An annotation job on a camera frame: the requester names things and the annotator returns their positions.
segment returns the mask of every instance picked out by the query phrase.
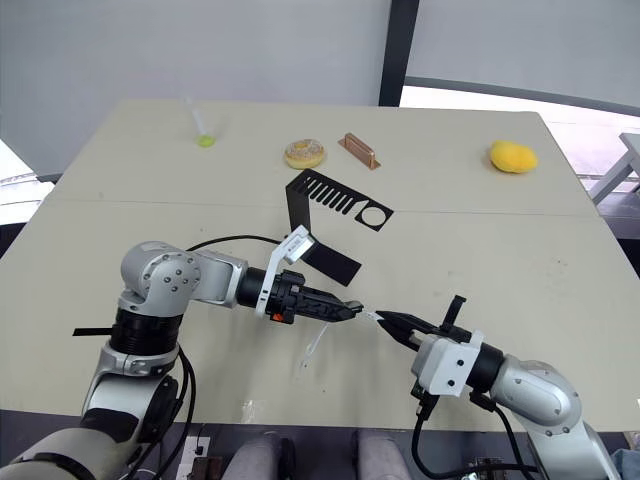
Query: white wall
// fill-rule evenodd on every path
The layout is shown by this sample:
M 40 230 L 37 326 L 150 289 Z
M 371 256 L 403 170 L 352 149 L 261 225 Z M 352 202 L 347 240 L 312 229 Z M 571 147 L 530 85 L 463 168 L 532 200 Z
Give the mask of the white wall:
M 640 109 L 640 1 L 421 0 L 407 75 Z
M 0 137 L 61 172 L 121 98 L 377 104 L 390 0 L 0 0 Z

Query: white table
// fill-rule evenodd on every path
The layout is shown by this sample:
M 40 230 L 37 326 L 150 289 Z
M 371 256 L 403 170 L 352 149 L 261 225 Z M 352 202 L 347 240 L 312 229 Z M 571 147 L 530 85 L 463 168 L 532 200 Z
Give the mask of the white table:
M 1 408 L 78 414 L 104 339 L 71 332 L 112 323 L 127 249 L 147 239 L 187 247 L 230 234 L 281 237 L 284 186 L 297 174 L 282 150 L 315 137 L 328 150 L 319 171 L 395 213 L 374 233 L 312 204 L 314 233 L 363 267 L 344 288 L 296 264 L 308 285 L 432 323 L 464 295 L 459 324 L 556 366 L 596 429 L 640 427 L 640 282 L 536 114 L 201 108 L 219 137 L 211 149 L 193 144 L 179 102 L 121 104 L 2 259 Z M 381 168 L 368 171 L 337 145 L 346 131 L 376 150 Z M 485 154 L 499 138 L 533 147 L 538 169 L 493 169 Z M 266 264 L 270 248 L 219 246 L 254 266 Z M 412 352 L 361 315 L 331 326 L 299 372 L 321 326 L 192 304 L 180 340 L 198 378 L 195 420 L 412 427 Z M 441 401 L 430 426 L 502 429 L 466 398 Z

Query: small green object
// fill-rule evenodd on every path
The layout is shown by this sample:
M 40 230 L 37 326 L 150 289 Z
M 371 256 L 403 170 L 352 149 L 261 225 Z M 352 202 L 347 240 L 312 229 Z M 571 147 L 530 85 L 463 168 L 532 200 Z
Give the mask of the small green object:
M 198 135 L 198 138 L 196 139 L 196 143 L 203 148 L 208 148 L 212 146 L 214 143 L 216 143 L 216 139 L 213 138 L 211 135 L 207 135 L 207 134 Z

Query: wire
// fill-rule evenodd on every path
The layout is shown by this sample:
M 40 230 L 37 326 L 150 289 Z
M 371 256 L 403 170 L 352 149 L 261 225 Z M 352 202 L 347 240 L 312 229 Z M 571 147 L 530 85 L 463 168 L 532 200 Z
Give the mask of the wire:
M 507 431 L 507 436 L 509 437 L 509 443 L 511 444 L 511 450 L 513 450 L 513 456 L 516 457 L 516 463 L 521 467 L 521 473 L 524 475 L 524 478 L 527 480 L 535 480 L 533 475 L 529 473 L 529 471 L 525 468 L 524 461 L 522 460 L 522 455 L 520 453 L 520 448 L 518 447 L 518 442 L 516 441 L 516 436 L 513 434 L 513 430 L 511 429 L 511 424 L 509 423 L 509 419 L 504 414 L 504 412 L 496 405 L 493 409 L 502 423 L 504 425 L 504 429 Z
M 275 240 L 273 238 L 261 237 L 259 235 L 232 235 L 230 237 L 214 238 L 213 240 L 207 240 L 206 242 L 194 245 L 187 249 L 187 252 L 193 252 L 199 248 L 206 247 L 207 245 L 213 245 L 214 243 L 229 242 L 231 240 L 260 240 L 262 242 L 273 243 L 274 245 L 280 245 L 281 240 Z
M 144 472 L 144 473 L 148 473 L 149 475 L 155 475 L 156 472 L 152 472 L 151 470 L 147 470 L 146 468 L 140 468 L 137 470 L 138 472 Z M 121 476 L 118 480 L 124 480 L 125 478 L 127 478 L 129 474 L 125 473 L 123 476 Z
M 180 353 L 182 353 L 182 347 L 180 347 L 178 349 L 178 358 L 180 359 L 180 364 L 182 365 L 182 386 L 180 388 L 180 395 L 178 396 L 178 400 L 176 401 L 176 404 L 174 406 L 173 413 L 171 414 L 171 421 L 167 425 L 167 428 L 165 428 L 164 432 L 162 432 L 162 434 L 158 435 L 158 439 L 156 441 L 154 441 L 153 443 L 151 443 L 147 447 L 147 449 L 140 456 L 140 458 L 138 458 L 138 460 L 136 461 L 134 466 L 131 467 L 131 470 L 129 470 L 129 473 L 126 475 L 126 480 L 133 480 L 133 477 L 136 474 L 136 472 L 141 470 L 140 467 L 142 467 L 142 464 L 147 459 L 147 457 L 151 454 L 153 449 L 158 445 L 158 443 L 160 443 L 162 441 L 162 438 L 169 431 L 169 428 L 171 427 L 171 425 L 173 424 L 174 420 L 178 416 L 178 412 L 182 408 L 182 404 L 184 402 L 184 398 L 185 398 L 185 396 L 187 394 L 187 386 L 189 385 L 189 371 L 187 369 L 187 365 L 185 364 L 185 362 L 183 360 L 183 357 L 180 356 Z
M 416 466 L 418 467 L 418 469 L 427 477 L 440 480 L 444 478 L 462 477 L 464 475 L 469 475 L 470 473 L 484 473 L 484 472 L 495 472 L 495 471 L 505 471 L 505 470 L 518 470 L 522 473 L 524 473 L 525 471 L 527 471 L 527 473 L 538 471 L 536 467 L 530 467 L 528 465 L 499 463 L 499 464 L 479 465 L 475 467 L 461 468 L 459 470 L 452 470 L 450 472 L 432 472 L 425 466 L 424 463 L 422 463 L 422 460 L 420 459 L 420 455 L 418 453 L 418 446 L 420 444 L 420 433 L 422 432 L 422 425 L 424 424 L 424 421 L 426 420 L 426 418 L 430 413 L 431 412 L 427 412 L 426 415 L 425 413 L 420 413 L 418 415 L 416 426 L 413 429 L 413 436 L 411 437 L 411 456 L 413 457 L 413 461 L 416 463 Z
M 189 398 L 189 410 L 187 411 L 187 420 L 185 421 L 184 428 L 182 429 L 182 434 L 180 435 L 180 439 L 178 443 L 173 448 L 171 454 L 167 457 L 167 459 L 162 464 L 162 467 L 158 469 L 158 473 L 153 477 L 153 480 L 160 480 L 160 477 L 164 472 L 167 471 L 167 468 L 171 465 L 171 463 L 175 460 L 180 453 L 180 449 L 184 445 L 185 440 L 187 439 L 187 435 L 189 434 L 189 427 L 191 427 L 191 420 L 193 419 L 193 411 L 196 405 L 196 374 L 193 371 L 193 366 L 189 359 L 182 351 L 182 348 L 178 351 L 178 355 L 180 356 L 180 361 L 186 367 L 187 372 L 189 373 L 189 383 L 191 384 L 191 395 Z

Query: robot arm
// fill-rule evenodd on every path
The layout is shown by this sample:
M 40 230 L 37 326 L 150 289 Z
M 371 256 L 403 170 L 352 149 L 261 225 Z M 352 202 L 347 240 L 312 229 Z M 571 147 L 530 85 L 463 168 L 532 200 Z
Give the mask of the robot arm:
M 0 479 L 102 480 L 118 478 L 173 422 L 181 404 L 169 375 L 179 355 L 182 317 L 191 300 L 256 309 L 260 317 L 293 323 L 295 315 L 329 322 L 355 317 L 359 302 L 304 287 L 302 275 L 276 274 L 314 239 L 298 227 L 276 248 L 267 271 L 210 251 L 189 252 L 162 242 L 131 249 L 121 266 L 125 290 L 102 347 L 80 426 L 49 435 L 0 469 Z
M 503 354 L 483 343 L 477 330 L 454 326 L 463 302 L 456 296 L 440 327 L 408 314 L 377 312 L 378 323 L 394 339 L 417 351 L 411 367 L 417 377 L 412 393 L 421 398 L 426 392 L 435 406 L 440 395 L 459 397 L 465 384 L 473 389 L 474 403 L 488 392 L 527 431 L 544 478 L 619 479 L 600 437 L 584 421 L 578 393 L 567 379 L 545 363 Z

